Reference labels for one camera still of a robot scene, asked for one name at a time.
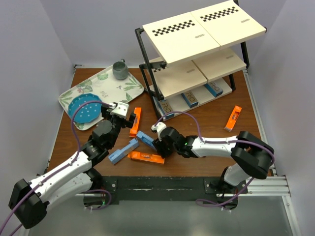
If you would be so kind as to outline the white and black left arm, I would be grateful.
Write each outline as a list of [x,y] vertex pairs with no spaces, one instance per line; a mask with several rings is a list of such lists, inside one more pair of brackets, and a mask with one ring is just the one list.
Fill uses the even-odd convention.
[[101,114],[104,119],[73,156],[42,176],[29,182],[21,179],[15,183],[8,206],[25,229],[30,229],[43,220],[48,206],[53,203],[49,197],[79,174],[87,177],[84,186],[91,193],[101,189],[101,179],[89,173],[96,173],[93,167],[108,156],[120,130],[132,128],[135,114],[128,116],[128,107],[127,103],[122,102],[102,105]]

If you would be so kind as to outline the silver toothpaste box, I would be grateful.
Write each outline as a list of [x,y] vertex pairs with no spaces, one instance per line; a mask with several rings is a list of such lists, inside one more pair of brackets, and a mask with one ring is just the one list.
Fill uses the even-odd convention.
[[218,97],[223,93],[223,89],[215,82],[207,83],[204,87],[212,94],[213,97]]
[[190,108],[196,107],[198,105],[198,100],[195,98],[191,90],[183,92],[181,96]]
[[162,114],[164,115],[163,120],[168,120],[175,116],[174,113],[171,113],[173,109],[167,100],[161,100],[161,101],[157,100],[157,105],[159,109],[162,111]]

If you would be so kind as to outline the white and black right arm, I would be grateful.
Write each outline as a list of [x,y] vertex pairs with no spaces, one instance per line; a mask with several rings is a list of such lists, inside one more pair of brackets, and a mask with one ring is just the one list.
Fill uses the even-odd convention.
[[274,162],[273,148],[248,131],[227,138],[183,136],[163,122],[153,125],[151,131],[157,133],[153,146],[162,158],[175,152],[184,158],[217,156],[233,159],[235,164],[225,168],[213,186],[222,193],[231,193],[250,177],[266,179]]

